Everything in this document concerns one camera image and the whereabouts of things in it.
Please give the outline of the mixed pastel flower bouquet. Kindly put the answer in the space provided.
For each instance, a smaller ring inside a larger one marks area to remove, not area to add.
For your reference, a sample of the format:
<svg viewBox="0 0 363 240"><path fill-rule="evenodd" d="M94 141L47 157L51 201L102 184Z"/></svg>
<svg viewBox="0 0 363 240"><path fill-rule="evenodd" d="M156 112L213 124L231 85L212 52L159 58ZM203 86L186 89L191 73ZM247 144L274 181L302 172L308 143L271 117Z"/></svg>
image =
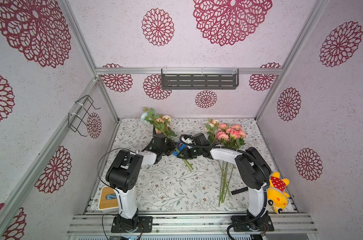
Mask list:
<svg viewBox="0 0 363 240"><path fill-rule="evenodd" d="M143 108L141 121L146 124L152 125L152 137L148 145L142 150L146 152L146 157L143 159L150 165L157 164L161 159L156 158L156 153L152 151L153 138L156 134L164 134L167 139L172 141L174 147L177 143L173 140L176 137L175 132L171 129L171 117L168 115L157 114L153 108Z"/></svg>

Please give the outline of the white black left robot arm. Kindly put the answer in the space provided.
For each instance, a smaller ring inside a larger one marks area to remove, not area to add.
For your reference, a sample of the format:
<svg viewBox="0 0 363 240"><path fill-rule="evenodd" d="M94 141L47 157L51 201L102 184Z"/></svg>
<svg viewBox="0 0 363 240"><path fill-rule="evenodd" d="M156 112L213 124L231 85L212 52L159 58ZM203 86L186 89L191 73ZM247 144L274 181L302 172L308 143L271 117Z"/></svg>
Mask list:
<svg viewBox="0 0 363 240"><path fill-rule="evenodd" d="M119 215L126 220L132 220L137 214L136 182L143 166L157 164L163 156L170 156L174 152L175 143L165 140L164 143L152 142L148 149L132 152L121 149L110 165L105 180L114 190L118 204Z"/></svg>

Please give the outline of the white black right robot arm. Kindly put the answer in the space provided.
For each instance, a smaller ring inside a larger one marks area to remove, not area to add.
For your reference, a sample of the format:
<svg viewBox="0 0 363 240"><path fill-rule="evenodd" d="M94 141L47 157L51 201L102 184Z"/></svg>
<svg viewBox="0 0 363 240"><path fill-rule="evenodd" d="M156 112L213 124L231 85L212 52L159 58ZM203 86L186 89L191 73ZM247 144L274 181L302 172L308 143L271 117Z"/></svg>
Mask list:
<svg viewBox="0 0 363 240"><path fill-rule="evenodd" d="M185 147L177 150L177 157L188 160L203 156L211 160L224 161L237 167L242 181L248 187L248 214L260 218L266 212L267 189L271 168L254 147L246 150L236 150L223 146Z"/></svg>

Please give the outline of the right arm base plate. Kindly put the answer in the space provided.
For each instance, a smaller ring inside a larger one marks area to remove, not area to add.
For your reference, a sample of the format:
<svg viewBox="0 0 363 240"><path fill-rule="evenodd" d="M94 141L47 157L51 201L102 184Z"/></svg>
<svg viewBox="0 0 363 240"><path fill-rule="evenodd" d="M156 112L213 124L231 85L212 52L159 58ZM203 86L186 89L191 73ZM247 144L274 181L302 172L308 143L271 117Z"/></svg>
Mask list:
<svg viewBox="0 0 363 240"><path fill-rule="evenodd" d="M266 212L262 217L257 220L251 222L251 217L249 216L232 216L231 218L232 224L239 224L243 222L249 221L249 223L242 224L234 227L235 232L273 232L274 226L269 216L268 212Z"/></svg>

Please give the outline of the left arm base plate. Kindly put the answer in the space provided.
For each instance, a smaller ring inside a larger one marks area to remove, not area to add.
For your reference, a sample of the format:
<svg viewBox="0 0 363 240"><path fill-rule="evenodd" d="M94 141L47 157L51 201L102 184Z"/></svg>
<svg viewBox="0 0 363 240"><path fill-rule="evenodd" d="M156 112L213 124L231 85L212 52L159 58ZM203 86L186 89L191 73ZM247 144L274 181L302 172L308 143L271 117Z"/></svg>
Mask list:
<svg viewBox="0 0 363 240"><path fill-rule="evenodd" d="M125 219L116 216L113 219L111 232L117 233L151 233L153 217L134 216L132 219Z"/></svg>

